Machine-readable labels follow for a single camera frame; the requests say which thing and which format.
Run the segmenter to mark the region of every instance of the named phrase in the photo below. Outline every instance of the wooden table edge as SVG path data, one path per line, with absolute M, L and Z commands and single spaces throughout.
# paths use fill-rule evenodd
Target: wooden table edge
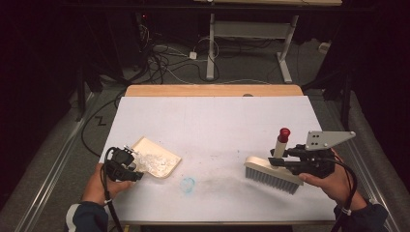
M 130 85 L 125 97 L 303 96 L 298 85 Z

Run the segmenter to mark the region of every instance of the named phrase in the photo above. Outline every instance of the table surface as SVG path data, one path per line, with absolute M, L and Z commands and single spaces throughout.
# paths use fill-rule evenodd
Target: table surface
M 291 195 L 245 178 L 245 158 L 267 158 L 282 127 L 291 130 L 288 147 L 305 143 L 308 131 L 321 131 L 298 86 L 130 86 L 103 154 L 145 136 L 182 161 L 168 178 L 146 174 L 120 193 L 114 200 L 119 219 L 137 224 L 331 223 L 335 203 L 320 188 L 303 185 Z

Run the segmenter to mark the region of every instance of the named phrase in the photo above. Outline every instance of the human hand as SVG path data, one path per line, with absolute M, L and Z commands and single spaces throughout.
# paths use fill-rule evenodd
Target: human hand
M 96 165 L 94 174 L 90 177 L 85 191 L 82 195 L 82 201 L 92 201 L 100 205 L 104 205 L 105 195 L 101 178 L 102 163 Z M 106 179 L 107 187 L 111 198 L 113 199 L 120 191 L 130 188 L 134 183 L 131 181 L 113 182 L 109 178 Z
M 321 179 L 308 173 L 299 174 L 299 178 L 310 185 L 322 188 L 322 190 L 329 196 L 329 198 L 335 200 L 338 206 L 340 207 L 344 206 L 345 201 L 350 195 L 349 179 L 350 182 L 352 182 L 352 178 L 350 175 L 348 177 L 346 175 L 344 168 L 338 164 L 335 165 L 335 172 L 324 179 Z M 365 200 L 356 191 L 353 195 L 350 210 L 360 210 L 365 206 Z

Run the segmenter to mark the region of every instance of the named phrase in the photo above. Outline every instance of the scrub brush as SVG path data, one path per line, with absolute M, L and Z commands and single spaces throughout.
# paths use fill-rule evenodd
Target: scrub brush
M 280 130 L 277 145 L 273 150 L 273 157 L 280 159 L 286 148 L 290 130 Z M 282 166 L 272 166 L 268 160 L 258 157 L 247 157 L 245 160 L 246 177 L 256 182 L 294 194 L 299 186 L 304 184 L 299 177 L 293 175 Z

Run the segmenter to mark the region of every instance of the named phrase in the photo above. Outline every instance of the smudge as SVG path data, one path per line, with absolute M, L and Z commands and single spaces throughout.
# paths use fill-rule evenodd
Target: smudge
M 180 188 L 184 193 L 190 193 L 195 186 L 195 180 L 193 178 L 185 178 L 180 184 Z

